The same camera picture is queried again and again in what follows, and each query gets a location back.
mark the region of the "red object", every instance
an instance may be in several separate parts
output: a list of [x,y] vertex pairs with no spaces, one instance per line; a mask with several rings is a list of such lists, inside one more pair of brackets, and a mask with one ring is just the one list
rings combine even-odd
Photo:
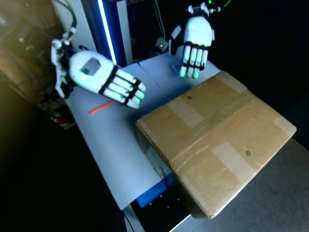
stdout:
[[110,105],[113,104],[114,102],[115,102],[114,100],[111,100],[111,101],[109,101],[108,103],[106,103],[106,104],[104,104],[104,105],[102,105],[102,106],[99,106],[98,108],[96,108],[96,109],[90,111],[89,114],[90,114],[90,115],[93,115],[93,114],[95,114],[96,112],[98,112],[98,111],[100,111],[100,110],[103,110],[104,108],[110,106]]

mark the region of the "robotic hand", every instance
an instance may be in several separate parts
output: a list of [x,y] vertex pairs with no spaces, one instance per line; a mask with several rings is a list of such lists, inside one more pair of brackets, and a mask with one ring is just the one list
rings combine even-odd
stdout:
[[[199,71],[205,69],[208,50],[211,42],[214,40],[214,30],[206,18],[210,13],[220,11],[221,8],[208,10],[205,3],[201,6],[193,8],[189,6],[187,9],[188,17],[184,30],[183,38],[183,65],[180,69],[179,76],[197,79]],[[179,25],[173,31],[169,40],[169,53],[173,56],[176,54],[178,44],[175,39],[182,31]]]
[[76,18],[72,10],[70,12],[73,24],[69,33],[64,33],[62,40],[53,40],[51,48],[51,60],[56,67],[56,90],[59,95],[68,98],[72,92],[66,80],[69,73],[71,79],[80,87],[138,109],[146,91],[146,86],[138,78],[124,72],[97,52],[76,52],[70,48],[70,40],[76,30]]

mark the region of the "gray floor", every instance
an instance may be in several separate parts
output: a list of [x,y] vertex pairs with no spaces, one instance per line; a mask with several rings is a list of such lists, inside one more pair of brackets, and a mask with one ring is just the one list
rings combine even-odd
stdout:
[[173,232],[308,231],[309,151],[291,139],[215,219],[189,217]]

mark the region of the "table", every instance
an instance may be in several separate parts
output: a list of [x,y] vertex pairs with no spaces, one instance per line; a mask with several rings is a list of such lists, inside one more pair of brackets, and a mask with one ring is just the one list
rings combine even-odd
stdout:
[[94,115],[89,112],[108,98],[75,87],[66,103],[120,210],[149,190],[161,178],[139,147],[135,122],[141,116],[216,75],[220,70],[209,61],[197,80],[180,78],[183,48],[123,68],[146,86],[140,109],[112,104]]

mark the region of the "cardboard box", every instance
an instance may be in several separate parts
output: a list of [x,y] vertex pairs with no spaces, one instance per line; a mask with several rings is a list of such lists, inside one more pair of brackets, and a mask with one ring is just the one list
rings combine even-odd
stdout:
[[143,151],[162,158],[207,218],[218,215],[296,131],[225,72],[144,116],[137,128]]

